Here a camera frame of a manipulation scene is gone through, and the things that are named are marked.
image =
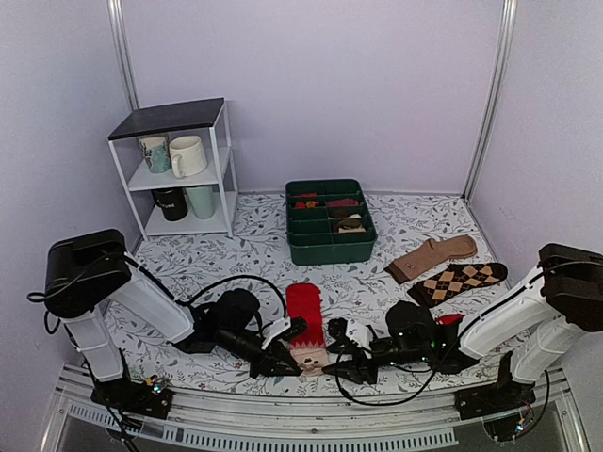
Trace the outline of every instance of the black shelf top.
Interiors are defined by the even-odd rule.
[[[224,98],[150,106],[134,110],[108,136],[109,141],[176,130],[213,127]]]

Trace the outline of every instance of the wire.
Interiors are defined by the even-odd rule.
[[[89,372],[90,372],[90,379],[92,380],[92,384],[94,385],[94,389],[96,390],[96,394],[98,394],[98,396],[101,397],[101,400],[103,401],[103,405],[105,405],[106,410],[109,412],[109,414],[111,415],[111,417],[113,418],[113,420],[115,421],[115,423],[120,428],[120,433],[121,433],[121,436],[122,436],[122,444],[130,452],[140,452],[140,450],[136,447],[136,445],[132,441],[131,436],[128,434],[127,430],[125,429],[125,425],[124,425],[123,420],[120,419],[119,417],[117,417],[117,415],[115,414],[115,412],[109,406],[109,403],[106,401],[105,396],[103,395],[103,392],[97,386],[97,384],[96,384],[96,378],[92,375],[92,371],[90,370],[90,365],[89,364],[88,364],[88,369],[89,369]]]
[[[113,257],[121,257],[121,258],[123,258],[125,256],[122,253],[120,253],[120,252],[108,252],[106,254],[103,254],[102,256],[99,256],[98,258],[96,258],[92,262],[90,262],[86,266],[86,268],[84,268],[82,271],[80,271],[77,274],[77,276],[75,276],[75,278],[73,278],[67,284],[63,285],[60,289],[58,289],[58,290],[56,290],[54,292],[51,292],[50,294],[45,294],[43,292],[29,292],[27,294],[27,296],[26,296],[27,300],[31,301],[32,303],[43,303],[45,301],[48,301],[49,299],[53,299],[57,295],[60,295],[63,292],[65,292],[67,289],[69,289],[75,283],[79,282],[79,280],[81,280],[82,278],[84,278],[84,276],[86,275],[86,273],[88,273],[91,268],[93,268],[94,266],[97,266],[101,262],[103,262],[105,260],[109,260],[109,259],[111,259]]]
[[[176,299],[176,297],[174,296],[174,294],[172,292],[170,292],[170,289],[168,289],[153,273],[151,273],[145,266],[142,266],[141,264],[139,264],[135,259],[132,259],[130,256],[124,254],[123,255],[123,260],[125,262],[127,262],[128,264],[130,264],[131,266],[133,266],[134,268],[137,268],[138,270],[140,270],[140,272],[146,276],[147,278],[149,278],[154,285],[157,286],[157,288],[159,290],[161,290],[161,292],[163,292],[164,294],[166,294],[166,296],[168,296],[169,299],[171,299],[172,301],[175,301],[177,304],[180,304],[180,302]]]
[[[55,323],[55,327],[50,329],[50,327],[48,326],[48,316],[50,315],[50,311],[46,311],[44,313],[44,329],[46,330],[46,332],[48,334],[50,334],[51,336],[53,334],[55,334],[58,331],[58,327],[60,327],[60,318],[57,318],[57,323]]]
[[[230,281],[243,280],[243,279],[246,279],[246,280],[256,280],[256,281],[259,281],[259,282],[264,283],[267,286],[269,286],[274,291],[274,293],[277,295],[277,297],[279,298],[279,300],[281,301],[281,305],[283,305],[283,311],[284,311],[283,317],[286,316],[285,297],[283,297],[283,294],[278,289],[278,287],[276,285],[274,285],[272,282],[268,281],[267,279],[262,278],[261,276],[255,276],[255,275],[235,275],[235,276],[230,276],[228,278],[224,278],[223,280],[219,280],[217,282],[209,284],[206,288],[201,289],[199,292],[197,292],[195,295],[193,295],[192,298],[189,301],[176,301],[176,303],[178,303],[180,306],[190,306],[199,297],[201,297],[202,295],[204,295],[208,291],[212,290],[213,288],[218,287],[219,285],[228,283]]]
[[[534,423],[531,425],[531,427],[522,431],[518,435],[516,435],[515,439],[523,438],[524,436],[528,435],[531,431],[533,431],[536,428],[536,426],[543,419],[543,417],[545,417],[546,407],[548,406],[548,400],[550,398],[550,377],[548,376],[548,371],[546,371],[546,370],[545,370],[545,378],[546,378],[546,395],[545,395],[545,403],[543,404],[543,408],[540,411],[540,414],[538,414],[538,417],[536,418]]]
[[[397,368],[398,370],[401,370],[403,372],[408,372],[409,374],[429,374],[430,372],[432,372],[431,369],[425,369],[425,370],[413,370],[413,369],[407,369],[406,367],[402,367],[401,365],[397,365],[397,364],[389,364],[392,367]]]
[[[406,398],[404,398],[402,400],[396,400],[394,402],[381,402],[381,403],[365,402],[363,400],[358,400],[357,398],[354,398],[341,385],[341,381],[339,380],[339,372],[338,372],[337,365],[341,361],[341,356],[343,355],[343,353],[344,353],[345,350],[346,349],[342,348],[341,351],[339,351],[339,354],[337,355],[337,359],[335,361],[335,367],[334,367],[334,371],[335,371],[335,373],[334,373],[334,375],[335,375],[335,384],[337,385],[337,389],[339,390],[339,392],[341,393],[341,395],[344,396],[347,400],[349,400],[350,402],[357,403],[358,405],[364,405],[365,407],[393,407],[395,405],[401,405],[402,403],[410,402],[411,400],[417,398],[418,395],[421,394],[425,390],[425,388],[427,388],[427,386],[432,382],[432,379],[433,379],[433,377],[435,377],[435,374],[437,372],[436,370],[433,370],[432,374],[427,377],[427,380],[423,383],[423,386],[421,386],[418,389],[418,391],[416,391],[411,396],[406,397]]]
[[[493,312],[494,310],[498,309],[500,306],[507,304],[509,301],[511,301],[512,299],[514,299],[515,297],[517,297],[519,294],[521,294],[522,292],[526,291],[528,286],[532,285],[533,283],[535,283],[536,281],[538,281],[540,278],[543,278],[546,274],[548,273],[552,273],[560,268],[564,268],[567,266],[584,266],[584,265],[588,265],[588,266],[599,266],[599,267],[603,267],[603,263],[599,263],[599,262],[595,262],[595,261],[572,261],[572,262],[564,262],[561,264],[558,264],[556,266],[552,266],[551,268],[547,268],[545,270],[543,270],[542,272],[538,273],[537,275],[535,275],[529,282],[528,284],[520,287],[518,290],[516,290],[515,292],[513,292],[512,294],[510,294],[508,297],[506,297],[503,301],[499,301],[498,303],[496,303],[495,305],[489,307],[488,309],[485,310],[485,312],[483,314],[480,314],[479,316],[477,316],[476,318],[474,318],[471,322],[469,322],[469,325],[467,325],[460,333],[459,335],[456,337],[456,339],[454,340],[454,342],[452,342],[452,344],[449,346],[448,351],[444,354],[444,356],[442,357],[442,359],[439,361],[438,364],[435,365],[435,367],[433,368],[432,374],[428,376],[427,380],[425,381],[425,383],[423,383],[423,385],[410,397],[406,397],[402,400],[398,400],[395,402],[382,402],[382,403],[370,403],[370,402],[364,402],[362,400],[358,400],[357,398],[354,398],[348,391],[346,391],[346,389],[341,385],[341,381],[339,380],[339,374],[337,372],[337,365],[335,366],[334,370],[334,376],[335,376],[335,383],[337,385],[337,389],[339,390],[339,392],[341,393],[342,396],[344,396],[347,400],[357,403],[358,405],[364,405],[364,406],[368,406],[368,407],[390,407],[390,406],[394,406],[394,405],[401,405],[403,403],[406,402],[410,402],[411,400],[413,400],[415,397],[417,397],[419,394],[421,394],[423,391],[425,391],[425,389],[427,388],[427,386],[432,382],[432,379],[435,377],[435,374],[437,373],[438,369],[440,368],[440,366],[442,365],[442,363],[444,362],[444,360],[450,355],[450,353],[452,352],[452,350],[454,349],[454,347],[461,341],[461,338],[464,336],[464,334],[471,328],[473,327],[473,325],[475,325],[476,323],[478,323],[484,316],[490,314],[491,312]],[[344,350],[342,349],[339,352],[339,355],[337,356],[337,360],[335,362],[335,364],[339,364],[339,362],[341,361],[341,355],[343,354]],[[546,372],[546,381],[548,382],[548,373]],[[534,423],[534,425],[536,425],[538,422],[540,422],[540,419],[542,418],[542,416],[544,415],[544,410],[546,408],[546,404],[548,402],[548,398],[546,400],[545,406],[543,408],[543,412],[541,412],[541,415],[539,416],[539,419],[536,420],[536,422]]]

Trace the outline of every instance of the compartment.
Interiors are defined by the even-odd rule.
[[[331,234],[289,234],[289,244],[294,247],[302,247],[307,250],[319,250],[321,247],[315,245],[332,245]]]
[[[360,224],[363,225],[363,227],[368,231],[369,229],[372,228],[373,224],[372,221],[370,220],[370,218],[368,216],[364,216],[362,218],[357,218],[357,221],[360,221]],[[337,224],[339,224],[341,221],[344,221],[343,219],[329,219],[329,227],[330,227],[330,231],[335,234],[335,235],[339,235],[339,234],[361,234],[361,233],[337,233],[335,231],[335,226]]]
[[[355,179],[333,179],[323,181],[322,190],[325,195],[354,195],[360,193],[360,184]]]
[[[330,231],[330,224],[326,219],[289,221],[289,232],[292,234],[328,234]]]
[[[346,211],[349,215],[358,214],[361,217],[365,217],[368,215],[367,204],[363,203],[362,205],[356,205],[353,207],[327,207],[327,216],[329,219],[343,219],[343,218],[333,218],[333,213],[340,211]]]
[[[370,244],[372,250],[373,244],[377,239],[377,235],[374,229],[370,229],[365,233],[350,233],[350,234],[333,234],[333,243],[337,244]]]
[[[298,210],[298,208],[296,207],[296,205],[298,204],[298,202],[303,202],[306,203],[308,201],[316,201],[319,202],[319,207],[325,207],[325,199],[323,196],[302,196],[299,198],[293,197],[293,196],[287,196],[286,197],[286,203],[289,206],[290,209],[295,209]]]
[[[285,193],[287,197],[298,197],[309,193],[316,193],[322,195],[322,182],[321,181],[293,181],[289,182],[285,186]]]
[[[365,203],[365,197],[362,196],[361,192],[356,193],[356,194],[340,194],[340,195],[325,195],[324,196],[325,206],[328,208],[340,207],[340,206],[329,205],[329,202],[343,201],[343,200],[358,201],[358,206],[361,206]]]
[[[309,219],[327,219],[327,209],[315,207],[314,209],[288,209],[289,218],[294,221]]]

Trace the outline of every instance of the patterned mat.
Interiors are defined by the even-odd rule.
[[[140,246],[137,258],[180,299],[188,299],[199,289],[219,279],[252,273],[274,282],[284,293],[292,283],[313,283],[321,291],[325,323],[334,317],[355,318],[372,325],[379,335],[387,331],[385,313],[398,300],[410,300],[406,290],[416,281],[398,286],[383,268],[401,255],[414,250],[424,240],[470,234],[478,244],[478,254],[458,263],[491,262],[483,237],[458,197],[368,195],[367,202],[379,239],[370,261],[334,266],[294,266],[285,233],[285,198],[281,195],[244,195],[239,198],[235,237],[197,234],[155,237]],[[419,279],[446,268],[438,266]],[[260,282],[231,282],[208,294],[204,301],[216,300],[227,288],[243,287],[262,303],[265,322],[282,315],[278,299]],[[471,290],[432,310],[433,316],[470,314],[503,294],[500,284]],[[171,384],[183,388],[266,396],[337,396],[331,376],[249,378],[249,365],[216,347],[209,355],[186,355],[165,343],[145,322],[123,307],[111,305],[106,323],[137,379],[152,374],[167,376]],[[459,375],[438,375],[429,389],[457,387],[496,378],[500,353],[518,347],[523,336],[494,350],[480,364]],[[429,374],[409,374],[383,368],[376,385],[344,382],[356,395],[400,394],[418,389]]]

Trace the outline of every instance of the mug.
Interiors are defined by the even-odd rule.
[[[150,172],[159,174],[171,168],[168,138],[165,135],[139,138],[139,145]]]
[[[204,145],[197,136],[179,137],[170,143],[171,169],[178,179],[199,174],[207,167]]]
[[[153,190],[153,198],[167,221],[178,221],[188,213],[187,200],[182,188],[158,188]]]
[[[212,186],[188,186],[185,188],[192,212],[198,219],[214,216],[214,188]]]

